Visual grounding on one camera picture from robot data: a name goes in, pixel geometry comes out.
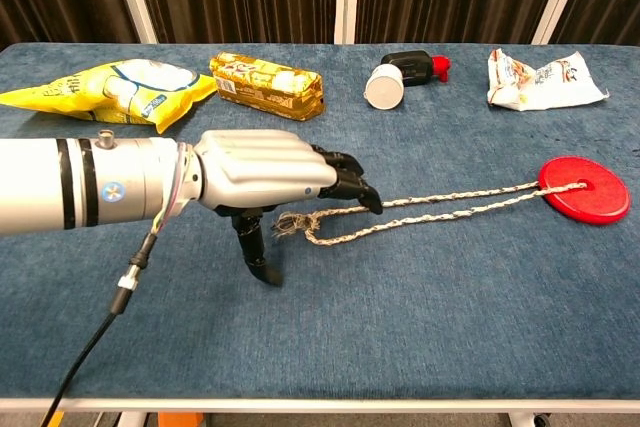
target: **black stripe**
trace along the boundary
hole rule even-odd
[[[96,166],[93,163],[93,150],[89,139],[78,139],[82,151],[82,168],[84,169],[84,187],[86,199],[87,227],[98,225],[98,182],[96,181]]]
[[[64,228],[73,229],[76,226],[76,208],[73,199],[73,175],[71,173],[71,158],[66,139],[56,139],[58,146],[58,162],[60,164],[60,185],[62,186],[62,212],[64,213]]]

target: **snack package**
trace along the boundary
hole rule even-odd
[[[100,65],[39,87],[0,94],[0,104],[117,124],[155,124],[158,133],[216,91],[212,77],[162,62]]]
[[[315,72],[228,52],[209,67],[223,99],[295,120],[324,112],[322,76]]]
[[[546,110],[591,104],[609,97],[593,83],[579,52],[533,70],[497,49],[489,56],[490,104],[513,110]]]

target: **white cup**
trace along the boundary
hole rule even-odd
[[[403,95],[402,72],[392,64],[376,67],[364,89],[364,98],[380,110],[393,109],[400,103]]]

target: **orange object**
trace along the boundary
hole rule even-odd
[[[203,420],[201,412],[158,412],[158,427],[198,427]]]

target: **yellow package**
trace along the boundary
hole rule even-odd
[[[0,104],[117,124],[155,124],[158,133],[216,91],[212,77],[162,62],[100,65],[39,87],[0,94]]]
[[[228,52],[209,68],[223,99],[295,120],[324,112],[322,76],[315,72]]]

